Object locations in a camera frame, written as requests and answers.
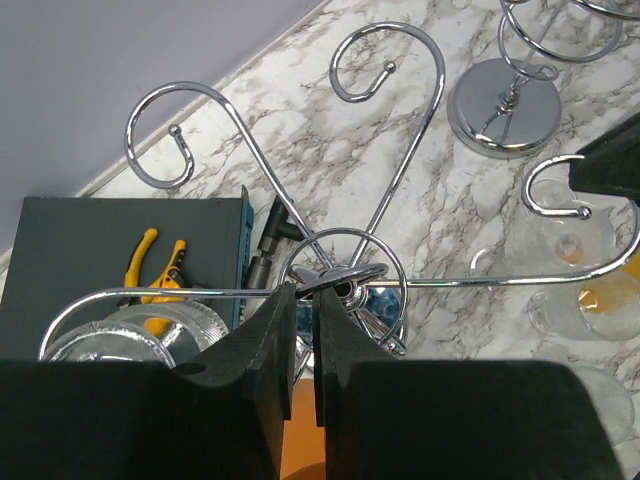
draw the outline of round chrome base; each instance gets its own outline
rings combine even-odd
[[[560,126],[560,96],[552,82],[528,81],[519,88],[517,104],[510,111],[498,109],[514,75],[502,58],[487,60],[467,70],[449,95],[453,131],[487,157],[535,153]]]

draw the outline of chrome spiral hook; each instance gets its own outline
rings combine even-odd
[[[442,52],[440,51],[438,44],[429,35],[427,35],[425,32],[423,32],[419,28],[416,28],[412,25],[408,25],[406,23],[399,23],[399,22],[374,23],[372,25],[367,25],[366,27],[362,27],[356,30],[347,38],[345,38],[342,41],[342,43],[340,43],[335,53],[333,54],[333,57],[331,58],[331,63],[329,66],[329,81],[331,82],[331,86],[333,87],[333,90],[336,92],[338,97],[340,97],[340,99],[348,103],[365,102],[376,94],[376,92],[380,89],[382,84],[389,78],[391,74],[395,73],[396,71],[395,62],[391,62],[391,61],[385,62],[382,68],[382,72],[378,75],[378,77],[373,81],[373,83],[369,86],[369,88],[367,88],[363,93],[359,93],[359,94],[352,94],[347,92],[342,86],[342,84],[340,83],[340,79],[338,78],[338,68],[340,65],[340,60],[344,56],[345,52],[349,49],[349,47],[367,35],[370,35],[376,32],[383,32],[383,31],[401,32],[406,35],[410,35],[413,38],[422,42],[422,44],[425,47],[427,47],[427,49],[429,49],[429,52],[433,57],[433,61],[436,67],[436,81],[435,81],[435,86],[433,88],[433,93],[431,95],[431,99],[429,101],[429,105],[427,106],[427,110],[424,113],[424,116],[422,117],[422,121],[420,122],[420,125],[416,130],[416,133],[414,134],[414,137],[411,140],[411,143],[409,144],[409,148],[405,152],[404,157],[402,158],[402,161],[400,162],[400,164],[398,164],[398,167],[396,168],[396,171],[393,174],[391,181],[389,182],[386,192],[382,196],[380,203],[376,207],[376,210],[371,220],[369,221],[369,225],[367,226],[367,229],[366,229],[366,232],[369,235],[375,233],[376,228],[378,228],[378,225],[380,224],[380,220],[382,220],[384,213],[387,211],[387,207],[389,206],[389,203],[391,203],[391,200],[393,199],[393,196],[395,195],[396,190],[398,190],[398,186],[400,185],[400,182],[402,181],[404,174],[409,168],[409,164],[411,163],[411,160],[413,159],[413,156],[415,155],[418,149],[418,146],[422,142],[422,138],[424,137],[424,134],[426,133],[427,128],[429,128],[429,124],[431,123],[431,120],[433,119],[433,116],[435,115],[436,110],[438,109],[438,105],[440,105],[440,100],[442,99],[442,94],[444,92],[445,70],[446,70],[445,64],[444,64],[444,57],[442,56]],[[356,251],[353,253],[353,256],[351,257],[351,260],[349,261],[350,266],[353,267],[358,263],[358,261],[362,257],[362,254],[364,253],[366,248],[367,248],[367,239],[362,238],[360,243],[358,244],[358,247],[356,248]]]
[[[460,78],[449,97],[448,114],[453,131],[469,148],[496,158],[530,155],[541,149],[560,126],[560,96],[552,82],[559,70],[553,64],[534,66],[539,54],[565,64],[585,64],[601,59],[614,50],[622,36],[623,19],[613,0],[611,8],[593,12],[590,0],[561,0],[543,26],[537,39],[522,27],[514,10],[531,0],[499,0],[502,17],[498,25],[498,50],[501,58],[487,60],[469,69]],[[577,5],[590,13],[614,22],[613,35],[599,51],[584,55],[563,55],[542,45],[542,41],[567,5]],[[505,46],[509,26],[529,48],[524,60],[515,60]]]

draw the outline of orange liquid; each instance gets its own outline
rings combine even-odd
[[[622,272],[628,273],[636,280],[640,280],[640,252],[636,253],[629,263],[620,269]],[[594,282],[585,283],[580,292],[580,306],[590,313],[612,313],[620,308],[620,302],[616,299],[624,298],[620,295],[619,288],[609,284],[603,287],[602,284],[594,284]],[[620,285],[621,288],[631,288],[628,283]]]

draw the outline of chrome ring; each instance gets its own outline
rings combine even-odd
[[[539,42],[536,42],[533,38],[531,38],[529,36],[527,31],[524,28],[522,28],[522,25],[520,25],[520,22],[518,22],[518,20],[516,19],[515,15],[513,14],[513,11],[512,11],[513,7],[514,7],[513,4],[507,3],[506,0],[500,0],[500,6],[502,7],[502,12],[504,14],[504,17],[509,22],[509,25],[511,25],[511,28],[513,28],[513,30],[516,33],[516,35],[518,35],[518,37],[520,37],[520,39],[523,42],[525,42],[530,48],[535,50],[540,55],[542,55],[544,57],[547,57],[547,58],[549,58],[551,60],[558,61],[558,62],[579,63],[580,64],[580,63],[589,63],[589,62],[593,62],[595,60],[598,60],[598,59],[604,57],[605,55],[607,55],[608,53],[610,53],[611,51],[613,51],[615,46],[618,44],[618,41],[620,41],[620,37],[622,36],[622,22],[620,22],[619,20],[615,20],[616,29],[615,29],[615,32],[613,34],[613,38],[599,52],[593,53],[591,55],[585,55],[583,57],[562,55],[562,54],[556,53],[556,52],[554,52],[552,50],[549,50],[546,47],[543,47]]]
[[[314,233],[308,238],[305,238],[302,242],[300,242],[296,248],[289,254],[289,256],[284,261],[282,268],[280,269],[280,274],[278,275],[278,286],[284,283],[285,277],[287,275],[287,270],[293,264],[293,261],[296,257],[304,250],[309,244],[312,242],[316,242],[321,238],[328,237],[330,235],[351,235],[360,238],[364,238],[370,242],[373,242],[382,250],[391,260],[391,263],[396,269],[398,273],[398,282],[400,287],[400,311],[398,312],[398,316],[393,322],[393,325],[389,327],[389,331],[385,333],[382,337],[378,339],[378,344],[382,345],[387,340],[389,340],[393,334],[396,332],[400,320],[404,317],[407,302],[409,300],[408,295],[408,287],[407,287],[407,276],[405,274],[405,270],[400,263],[400,259],[398,259],[397,255],[394,253],[391,248],[380,240],[378,237],[371,235],[363,230],[359,230],[357,228],[349,228],[349,227],[337,227],[337,228],[328,228],[326,230],[320,230],[319,232]]]

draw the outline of yellow pliers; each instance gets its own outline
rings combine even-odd
[[[147,251],[158,238],[158,229],[149,228],[136,245],[135,250],[131,254],[129,264],[127,265],[127,271],[124,275],[124,286],[126,288],[138,287],[140,284],[140,269],[142,268],[142,262]],[[169,263],[164,268],[160,276],[149,287],[152,288],[182,288],[187,286],[186,281],[180,271],[184,257],[187,252],[187,242],[184,240],[176,241],[173,246],[173,252]],[[165,303],[165,302],[179,302],[180,297],[142,297],[141,303]],[[131,305],[132,301],[128,300],[126,305]],[[154,335],[159,335],[166,330],[169,321],[164,318],[150,318],[145,323],[145,328]]]

